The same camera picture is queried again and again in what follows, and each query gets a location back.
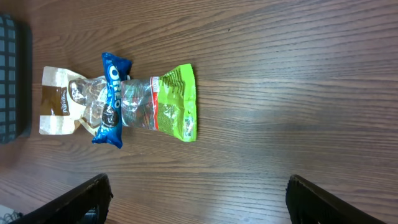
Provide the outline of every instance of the blue oreo wrapper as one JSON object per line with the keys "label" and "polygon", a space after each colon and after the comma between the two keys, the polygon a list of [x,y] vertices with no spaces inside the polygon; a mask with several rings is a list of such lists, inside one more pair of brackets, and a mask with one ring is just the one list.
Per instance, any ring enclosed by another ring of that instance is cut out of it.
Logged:
{"label": "blue oreo wrapper", "polygon": [[131,61],[110,53],[102,54],[108,95],[102,112],[101,125],[94,143],[109,143],[122,148],[121,82],[130,73]]}

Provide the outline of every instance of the plastic bag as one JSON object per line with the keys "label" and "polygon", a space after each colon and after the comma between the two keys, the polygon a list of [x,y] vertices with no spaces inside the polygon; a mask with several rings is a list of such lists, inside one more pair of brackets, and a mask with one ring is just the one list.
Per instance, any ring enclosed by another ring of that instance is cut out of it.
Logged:
{"label": "plastic bag", "polygon": [[72,134],[80,124],[95,133],[100,124],[92,117],[104,105],[97,99],[105,87],[105,77],[89,80],[68,69],[44,67],[39,133]]}
{"label": "plastic bag", "polygon": [[161,77],[122,82],[124,126],[159,130],[182,141],[197,138],[196,86],[190,64]]}
{"label": "plastic bag", "polygon": [[109,143],[121,148],[123,146],[121,139],[121,82],[126,80],[132,63],[130,60],[116,57],[110,53],[103,53],[102,60],[108,93],[106,104],[103,106],[101,124],[92,142],[93,144]]}

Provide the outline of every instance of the clear plastic bag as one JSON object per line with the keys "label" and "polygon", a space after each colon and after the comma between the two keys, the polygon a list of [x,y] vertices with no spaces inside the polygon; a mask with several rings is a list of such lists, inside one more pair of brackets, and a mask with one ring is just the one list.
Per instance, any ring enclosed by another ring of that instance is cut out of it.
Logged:
{"label": "clear plastic bag", "polygon": [[190,64],[161,77],[122,82],[124,126],[159,130],[182,141],[196,141],[196,86]]}
{"label": "clear plastic bag", "polygon": [[94,135],[101,124],[101,115],[106,101],[105,77],[71,80],[69,90],[71,99],[85,106],[80,123]]}
{"label": "clear plastic bag", "polygon": [[123,126],[156,130],[150,79],[122,82]]}

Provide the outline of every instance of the black plastic crate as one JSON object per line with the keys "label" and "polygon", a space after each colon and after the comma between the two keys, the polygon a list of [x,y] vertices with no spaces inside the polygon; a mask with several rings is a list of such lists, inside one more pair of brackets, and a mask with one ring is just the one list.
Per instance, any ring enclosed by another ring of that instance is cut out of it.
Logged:
{"label": "black plastic crate", "polygon": [[32,35],[27,25],[0,14],[0,143],[30,133]]}

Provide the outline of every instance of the crinkled plastic wrapper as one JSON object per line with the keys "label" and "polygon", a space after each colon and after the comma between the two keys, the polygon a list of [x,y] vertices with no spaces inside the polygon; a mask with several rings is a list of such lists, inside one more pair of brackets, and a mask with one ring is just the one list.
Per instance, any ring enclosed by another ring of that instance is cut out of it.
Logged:
{"label": "crinkled plastic wrapper", "polygon": [[[82,124],[95,136],[107,95],[104,76],[86,79],[67,69],[45,67],[40,134],[72,134]],[[123,126],[196,140],[196,86],[190,64],[161,77],[123,81],[121,96]]]}
{"label": "crinkled plastic wrapper", "polygon": [[106,94],[104,76],[86,79],[64,68],[45,67],[39,133],[72,134],[82,124],[95,135]]}
{"label": "crinkled plastic wrapper", "polygon": [[108,94],[102,112],[101,125],[92,142],[93,144],[108,143],[122,148],[121,82],[127,79],[132,62],[111,53],[103,53],[102,60]]}
{"label": "crinkled plastic wrapper", "polygon": [[161,77],[122,82],[124,126],[159,130],[182,141],[197,138],[196,86],[190,64]]}

